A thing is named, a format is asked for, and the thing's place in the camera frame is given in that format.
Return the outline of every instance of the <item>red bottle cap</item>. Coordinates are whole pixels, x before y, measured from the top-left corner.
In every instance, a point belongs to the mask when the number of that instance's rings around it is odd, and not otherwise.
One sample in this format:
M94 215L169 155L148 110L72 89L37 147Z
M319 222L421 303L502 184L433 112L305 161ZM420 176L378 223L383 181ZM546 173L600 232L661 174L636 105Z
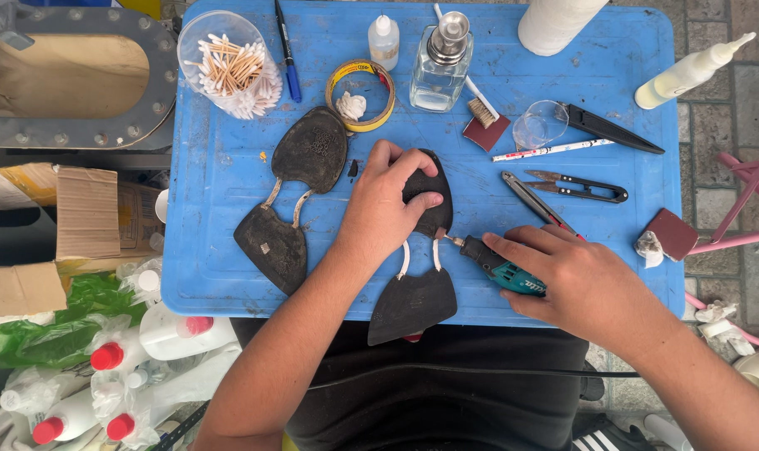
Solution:
M214 318L210 316L190 316L177 324L177 334L184 339L203 334L213 328Z
M121 440L134 431L134 418L127 413L116 416L107 424L107 436L113 440Z
M51 416L34 427L32 438L40 445L45 445L60 436L64 428L65 425L62 423L62 420L56 416Z
M105 343L90 355L90 364L96 370L111 370L124 360L124 350L118 343Z

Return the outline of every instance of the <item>clear plastic cup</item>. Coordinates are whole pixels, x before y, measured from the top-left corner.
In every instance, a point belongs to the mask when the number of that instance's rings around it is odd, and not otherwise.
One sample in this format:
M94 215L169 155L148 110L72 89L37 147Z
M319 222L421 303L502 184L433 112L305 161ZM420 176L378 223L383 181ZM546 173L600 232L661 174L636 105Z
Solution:
M204 71L192 63L204 62L204 52L200 50L199 41L212 43L209 35L215 35L218 38L226 35L230 43L237 46L250 46L244 56L248 55L249 51L256 55L264 55L262 68L259 68L260 74L248 87L235 90L234 93L226 92L224 96L221 87L211 87L209 81L207 84L200 83L205 76ZM179 67L185 74L185 82L190 88L207 96L230 116L238 119L254 119L267 115L274 111L282 97L282 75L271 53L265 47L265 39L243 16L229 11L215 10L194 18L182 28L177 44L177 56ZM236 56L229 55L229 58L232 61Z
M562 135L569 113L558 102L539 100L514 123L514 140L522 149L539 149Z

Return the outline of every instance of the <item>teal rotary tool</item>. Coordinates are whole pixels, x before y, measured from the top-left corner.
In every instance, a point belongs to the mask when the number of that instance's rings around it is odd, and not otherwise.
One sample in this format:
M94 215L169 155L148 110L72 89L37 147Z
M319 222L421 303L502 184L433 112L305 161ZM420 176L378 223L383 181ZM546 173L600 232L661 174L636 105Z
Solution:
M465 255L482 268L489 279L498 283L502 288L521 294L543 297L546 294L546 285L534 275L522 270L520 267L505 260L500 254L491 251L484 242L468 235L463 238L452 238L455 246L460 246L460 255Z

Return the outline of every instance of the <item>green plastic bag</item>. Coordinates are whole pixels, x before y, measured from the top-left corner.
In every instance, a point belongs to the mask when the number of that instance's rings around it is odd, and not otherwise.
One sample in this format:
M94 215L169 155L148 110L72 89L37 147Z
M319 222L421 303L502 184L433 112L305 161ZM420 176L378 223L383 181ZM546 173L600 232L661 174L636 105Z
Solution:
M41 326L26 320L1 324L0 368L64 368L89 360L84 349L101 330L104 319L99 314L106 318L128 314L130 327L143 318L146 305L132 305L134 293L119 293L120 285L115 273L78 275L68 293L68 308L54 312L53 324Z

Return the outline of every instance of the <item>black pants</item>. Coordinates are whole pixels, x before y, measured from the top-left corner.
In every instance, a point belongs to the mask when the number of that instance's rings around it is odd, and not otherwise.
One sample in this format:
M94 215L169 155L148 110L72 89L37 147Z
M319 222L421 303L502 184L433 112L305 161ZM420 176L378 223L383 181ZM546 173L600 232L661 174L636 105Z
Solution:
M264 320L234 319L245 343ZM399 363L580 370L588 342L557 329L437 325L419 343L366 344L368 323L345 321L313 384ZM286 426L303 451L571 449L580 383L559 375L405 369L307 392Z

